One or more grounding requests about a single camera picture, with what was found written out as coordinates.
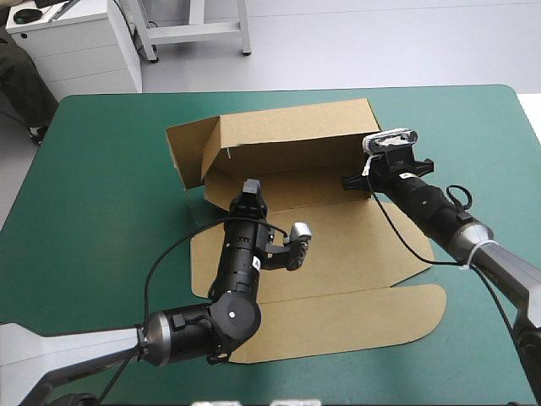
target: brown cardboard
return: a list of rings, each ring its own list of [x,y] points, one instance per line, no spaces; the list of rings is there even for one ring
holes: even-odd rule
[[[363,136],[379,130],[368,100],[354,99],[221,115],[171,127],[167,138],[187,189],[205,183],[205,198],[227,209],[238,185],[258,178],[277,211],[366,198],[342,190],[336,176],[358,170]]]
[[[396,206],[384,205],[406,241],[434,259],[429,241],[411,220]],[[298,271],[261,272],[259,303],[386,288],[428,267],[406,250],[372,200],[272,212],[268,221],[281,228],[307,222],[314,237]],[[223,226],[216,226],[192,239],[192,291],[197,296],[206,297],[216,277],[223,236]]]
[[[252,364],[410,343],[434,330],[445,302],[443,288],[423,285],[265,303],[260,329],[231,361]]]
[[[221,115],[167,130],[186,189],[204,184],[205,199],[227,209],[243,181],[257,178],[269,222],[282,228],[307,222],[314,234],[300,270],[261,272],[263,324],[233,361],[406,343],[438,324],[445,292],[432,285],[390,288],[426,265],[404,249],[366,193],[340,183],[363,166],[362,138],[379,130],[366,99]],[[413,223],[385,206],[414,249],[433,258]],[[192,240],[196,295],[206,296],[216,277],[222,240],[222,227]]]

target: black robot arm segment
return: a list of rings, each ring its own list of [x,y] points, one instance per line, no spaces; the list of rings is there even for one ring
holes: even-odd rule
[[[512,338],[537,402],[541,404],[541,271],[501,247],[490,228],[466,209],[447,188],[443,191],[420,177],[434,171],[430,160],[415,161],[417,134],[396,129],[363,140],[368,154],[362,173],[342,180],[345,189],[384,193],[422,231],[458,263],[479,269],[517,308]]]
[[[120,374],[128,362],[140,359],[153,365],[200,356],[212,365],[228,361],[260,326],[260,270],[298,269],[311,240],[308,226],[295,223],[289,236],[283,232],[284,245],[273,245],[275,229],[282,230],[270,225],[266,215],[260,182],[247,180],[229,216],[220,220],[225,237],[210,302],[157,311],[145,318],[145,327],[55,337],[39,336],[14,323],[0,324],[0,406],[42,406],[56,386],[114,365],[121,365]],[[95,404],[96,398],[88,394],[52,403]]]
[[[304,223],[295,223],[284,245],[273,245],[275,228],[266,222],[267,205],[258,180],[248,179],[230,206],[224,222],[211,303],[153,314],[146,334],[145,358],[154,365],[206,356],[212,364],[229,360],[232,351],[257,332],[261,323],[256,303],[261,269],[298,269],[311,239]]]

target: cable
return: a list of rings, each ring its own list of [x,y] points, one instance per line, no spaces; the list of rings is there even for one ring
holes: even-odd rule
[[[52,8],[53,5],[49,6],[49,8],[48,8],[46,11],[43,12],[43,14],[41,15],[42,18],[43,18],[43,16],[44,16],[45,14],[47,14],[49,11],[51,11],[51,8]]]
[[[489,291],[489,294],[492,297],[492,300],[494,301],[494,303],[496,304],[496,307],[498,308],[498,311],[500,312],[501,318],[503,319],[505,323],[505,327],[507,328],[507,331],[509,332],[509,335],[511,336],[511,340],[513,340],[513,343],[514,343],[515,338],[513,337],[513,327],[511,326],[511,323],[509,322],[507,315],[505,314],[505,310],[503,306],[501,305],[501,302],[498,299],[498,296],[496,296],[496,292],[490,286],[489,281],[487,280],[486,276],[483,275],[483,273],[476,266],[471,265],[470,268],[473,269],[475,273],[477,273],[477,275],[481,279],[481,282],[483,282],[484,286]]]
[[[404,244],[404,246],[407,248],[407,250],[409,252],[411,252],[413,254],[413,256],[415,258],[417,258],[418,260],[422,261],[422,262],[425,262],[427,264],[430,264],[430,265],[449,265],[449,266],[462,266],[463,264],[461,264],[460,262],[452,262],[452,261],[431,261],[431,260],[427,260],[426,258],[423,258],[421,255],[419,255],[417,252],[415,252],[415,250],[409,246],[409,244],[406,242],[406,240],[401,236],[400,232],[398,231],[398,229],[396,228],[395,224],[392,222],[391,218],[389,217],[389,214],[387,213],[387,211],[385,210],[385,208],[383,207],[383,205],[381,204],[380,202],[380,199],[378,198],[377,194],[374,192],[374,189],[372,189],[372,184],[370,183],[370,177],[367,176],[366,177],[366,183],[368,184],[369,186],[369,189],[370,189],[370,193],[372,194],[372,196],[374,197],[374,200],[376,201],[376,203],[378,204],[378,206],[380,207],[381,211],[383,212],[383,215],[385,216],[385,218],[387,219],[387,222],[389,223],[389,225],[391,226],[392,228],[392,231],[395,232],[396,236],[398,237],[398,239],[400,239],[400,241],[402,242],[402,244]]]
[[[421,255],[419,255],[417,252],[415,252],[415,250],[413,250],[412,247],[410,247],[406,240],[400,235],[399,231],[396,229],[396,226],[395,224],[392,222],[391,218],[389,217],[389,214],[387,213],[387,211],[385,210],[385,208],[383,207],[383,205],[381,204],[380,202],[380,199],[378,199],[378,196],[376,195],[376,193],[374,192],[374,190],[372,189],[372,184],[370,183],[370,179],[369,177],[367,176],[366,177],[366,182],[369,186],[369,189],[370,189],[370,193],[372,194],[372,196],[374,197],[375,201],[378,203],[378,206],[380,207],[381,211],[383,212],[383,214],[385,215],[385,218],[387,219],[387,222],[389,223],[389,225],[391,226],[392,230],[395,232],[396,236],[400,239],[400,241],[404,244],[404,246],[420,261],[422,262],[426,262],[428,264],[432,264],[432,265],[450,265],[450,266],[462,266],[462,264],[460,262],[440,262],[440,261],[430,261],[430,260],[427,260],[425,258],[423,258]],[[450,187],[447,188],[447,193],[449,194],[450,191],[449,189],[450,188],[457,188],[457,189],[460,189],[462,191],[464,191],[467,195],[467,198],[468,198],[468,203],[464,206],[464,208],[466,208],[466,206],[469,208],[469,206],[471,206],[471,200],[472,200],[472,197],[471,195],[469,194],[468,191],[466,191],[462,186],[456,186],[456,185],[452,185]],[[495,291],[492,289],[492,287],[490,286],[490,283],[489,281],[487,280],[487,278],[485,277],[485,275],[483,275],[483,273],[474,265],[470,265],[470,268],[473,269],[473,271],[475,273],[477,273],[477,275],[479,276],[479,279],[481,279],[481,282],[483,283],[483,285],[487,288],[487,290],[489,291],[489,294],[490,294],[490,297],[492,298],[492,300],[494,301],[495,305],[496,305],[496,308],[498,309],[498,311],[500,312],[500,316],[503,320],[503,322],[505,323],[505,328],[507,329],[507,331],[509,332],[509,335],[511,337],[511,341],[513,342],[513,345],[515,346],[515,348],[517,348],[516,346],[516,341],[515,341],[515,338],[513,337],[513,327],[511,326],[511,323],[509,322],[509,319],[507,318],[507,314],[505,313],[505,310],[503,308],[503,306],[501,305],[501,302],[500,300],[498,299],[498,296],[496,296],[496,293]]]
[[[122,375],[124,368],[129,364],[129,361],[135,356],[135,353],[139,350],[139,346],[133,347],[132,350],[128,353],[128,356],[125,358],[125,360],[122,362],[122,364],[118,367],[117,371],[115,372],[115,375],[112,376],[111,380],[101,393],[100,397],[98,398],[95,406],[100,406],[101,402],[107,396],[111,388],[114,386],[115,383],[117,383],[118,378],[120,375]]]
[[[26,125],[26,123],[23,120],[21,120],[19,118],[16,118],[15,116],[12,116],[11,114],[9,114],[7,112],[3,112],[2,110],[0,110],[0,115],[13,120],[15,123],[18,123],[18,124],[22,125],[23,127],[25,127],[26,129],[28,129],[28,125]]]
[[[222,224],[223,222],[256,222],[258,224],[262,224],[268,228],[272,228],[280,233],[283,234],[284,238],[287,238],[287,233],[282,230],[279,227],[273,226],[272,224],[269,224],[268,222],[264,222],[262,220],[257,220],[254,218],[247,218],[247,217],[223,217],[218,220],[215,220],[214,222],[210,222],[206,225],[204,225],[201,228],[198,228],[197,230],[193,231],[192,233],[189,233],[182,238],[175,241],[173,244],[171,244],[165,251],[163,251],[160,256],[154,261],[154,264],[149,270],[148,275],[146,276],[145,281],[145,320],[143,322],[143,332],[147,332],[148,329],[148,322],[149,322],[149,285],[150,280],[152,279],[152,276],[154,275],[154,272],[156,271],[157,267],[160,265],[160,263],[163,261],[163,259],[175,248],[177,248],[181,243],[186,241],[187,239],[191,239],[192,237],[196,236],[199,233],[203,233],[204,231],[208,230],[209,228],[213,228],[217,226],[218,224]]]

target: cardboard flap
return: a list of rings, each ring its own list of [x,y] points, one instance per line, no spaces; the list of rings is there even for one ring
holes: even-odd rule
[[[430,242],[411,220],[392,204],[385,208],[404,239],[420,255],[434,258]],[[268,221],[286,230],[306,222],[314,237],[298,271],[261,271],[259,303],[387,288],[428,267],[404,248],[372,200],[272,212]],[[223,238],[223,227],[217,226],[192,239],[192,291],[197,296],[206,297],[216,277]]]
[[[202,151],[217,124],[218,117],[211,117],[167,129],[172,159],[186,189],[203,184]]]
[[[367,99],[240,112],[220,120],[221,148],[379,131]]]
[[[251,364],[410,343],[436,328],[445,302],[443,288],[422,285],[265,303],[260,329],[231,361]]]

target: table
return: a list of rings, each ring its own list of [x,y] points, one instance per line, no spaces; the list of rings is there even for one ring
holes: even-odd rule
[[[44,8],[41,19],[17,25],[17,11],[36,8],[33,1],[25,1],[11,8],[6,25],[34,60],[51,93],[58,100],[90,93],[140,93],[139,55],[113,0],[78,2],[49,22],[62,6]]]
[[[383,129],[416,129],[426,177],[473,192],[472,213],[501,244],[541,264],[541,145],[505,86],[75,96],[63,101],[0,233],[0,320],[39,333],[142,320],[152,261],[194,227],[164,128],[225,112],[368,97]],[[434,247],[437,258],[442,250]],[[434,266],[405,284],[438,283],[443,321],[407,345],[259,365],[203,359],[131,365],[107,401],[179,404],[320,398],[325,403],[533,403],[504,325],[472,272]],[[153,309],[199,301],[189,247],[151,287]],[[112,371],[56,391],[98,393]]]

